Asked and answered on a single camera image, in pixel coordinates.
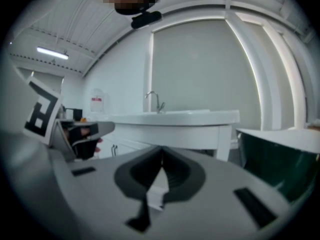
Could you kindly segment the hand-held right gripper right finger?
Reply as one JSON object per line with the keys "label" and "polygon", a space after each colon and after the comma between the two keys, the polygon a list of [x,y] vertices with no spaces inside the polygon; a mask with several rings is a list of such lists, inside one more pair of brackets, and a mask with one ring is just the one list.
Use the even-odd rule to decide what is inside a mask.
{"label": "hand-held right gripper right finger", "polygon": [[[190,200],[165,204],[151,222],[152,240],[254,240],[268,239],[284,224],[291,205],[277,190],[243,168],[190,150],[173,151],[200,164],[204,185]],[[234,194],[249,189],[275,216],[259,228]]]}

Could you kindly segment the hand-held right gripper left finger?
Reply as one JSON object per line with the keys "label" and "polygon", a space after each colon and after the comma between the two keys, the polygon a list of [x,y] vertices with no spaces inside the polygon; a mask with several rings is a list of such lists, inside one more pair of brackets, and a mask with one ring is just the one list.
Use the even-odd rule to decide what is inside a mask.
{"label": "hand-held right gripper left finger", "polygon": [[57,184],[75,223],[75,240],[164,240],[164,228],[150,224],[139,231],[128,223],[142,216],[146,191],[131,177],[131,164],[161,151],[146,148],[114,158],[66,162],[50,151]]}

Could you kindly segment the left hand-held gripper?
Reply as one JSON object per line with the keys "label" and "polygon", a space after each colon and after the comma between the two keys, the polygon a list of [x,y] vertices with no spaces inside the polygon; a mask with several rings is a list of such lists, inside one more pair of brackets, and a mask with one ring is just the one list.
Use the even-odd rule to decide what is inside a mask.
{"label": "left hand-held gripper", "polygon": [[81,123],[63,118],[62,96],[43,82],[29,76],[27,86],[37,94],[23,128],[23,133],[34,137],[51,149],[58,150],[67,162],[89,160],[95,156],[99,137],[112,133],[115,123]]}

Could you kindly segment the person's left hand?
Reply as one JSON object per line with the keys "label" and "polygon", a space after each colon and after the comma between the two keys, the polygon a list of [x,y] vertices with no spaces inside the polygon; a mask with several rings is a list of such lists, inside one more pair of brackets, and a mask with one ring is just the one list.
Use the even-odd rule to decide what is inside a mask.
{"label": "person's left hand", "polygon": [[101,149],[97,146],[97,144],[100,144],[103,142],[101,138],[92,140],[91,136],[91,130],[88,127],[82,127],[80,129],[82,139],[85,140],[85,142],[82,144],[82,148],[87,153],[99,153]]}

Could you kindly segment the black box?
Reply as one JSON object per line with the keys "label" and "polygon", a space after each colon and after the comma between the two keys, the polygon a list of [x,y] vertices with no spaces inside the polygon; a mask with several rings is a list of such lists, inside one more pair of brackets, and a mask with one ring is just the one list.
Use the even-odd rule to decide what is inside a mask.
{"label": "black box", "polygon": [[79,122],[83,117],[83,110],[76,108],[66,108],[65,109],[65,118],[67,120],[74,120]]}

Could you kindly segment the chrome faucet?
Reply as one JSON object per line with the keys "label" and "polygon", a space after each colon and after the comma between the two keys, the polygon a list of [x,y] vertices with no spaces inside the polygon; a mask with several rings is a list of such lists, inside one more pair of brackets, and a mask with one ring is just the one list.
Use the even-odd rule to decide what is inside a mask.
{"label": "chrome faucet", "polygon": [[150,95],[155,95],[155,97],[156,97],[156,112],[157,112],[157,114],[160,114],[163,111],[166,103],[165,102],[160,103],[159,95],[153,90],[147,92],[145,95],[145,98],[147,99]]}

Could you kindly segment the white vanity cabinet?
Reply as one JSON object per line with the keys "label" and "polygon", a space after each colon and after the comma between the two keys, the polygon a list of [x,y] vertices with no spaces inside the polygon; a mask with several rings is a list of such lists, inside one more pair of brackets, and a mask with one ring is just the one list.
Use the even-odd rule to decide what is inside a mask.
{"label": "white vanity cabinet", "polygon": [[99,158],[112,157],[111,148],[117,145],[116,155],[125,155],[151,146],[186,150],[213,150],[213,156],[228,161],[232,127],[222,126],[154,126],[119,124],[102,137]]}

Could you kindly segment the white tub with green shell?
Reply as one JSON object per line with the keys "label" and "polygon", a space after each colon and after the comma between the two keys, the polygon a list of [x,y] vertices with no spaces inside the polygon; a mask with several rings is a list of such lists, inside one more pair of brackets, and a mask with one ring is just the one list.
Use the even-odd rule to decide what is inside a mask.
{"label": "white tub with green shell", "polygon": [[320,130],[238,128],[236,132],[244,169],[289,202],[299,199],[314,184],[320,173]]}

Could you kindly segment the ceiling tube lamp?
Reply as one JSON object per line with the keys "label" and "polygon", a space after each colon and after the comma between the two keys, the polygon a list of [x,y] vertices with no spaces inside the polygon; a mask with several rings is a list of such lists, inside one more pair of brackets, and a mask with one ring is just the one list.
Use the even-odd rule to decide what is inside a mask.
{"label": "ceiling tube lamp", "polygon": [[60,53],[60,52],[57,52],[57,51],[53,51],[53,50],[50,50],[50,49],[47,49],[47,48],[43,48],[43,47],[37,47],[36,50],[41,53],[41,54],[45,54],[45,55],[48,55],[48,56],[52,56],[52,57],[55,57],[55,58],[59,58],[59,59],[62,59],[62,60],[68,60],[69,59],[69,56],[67,54],[63,54],[63,53]]}

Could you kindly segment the white wall box red label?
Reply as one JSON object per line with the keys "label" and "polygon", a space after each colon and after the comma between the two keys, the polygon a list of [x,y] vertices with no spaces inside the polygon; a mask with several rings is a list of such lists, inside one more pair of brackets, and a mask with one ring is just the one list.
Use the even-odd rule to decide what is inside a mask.
{"label": "white wall box red label", "polygon": [[90,92],[90,111],[92,113],[106,114],[109,95],[100,88],[94,88]]}

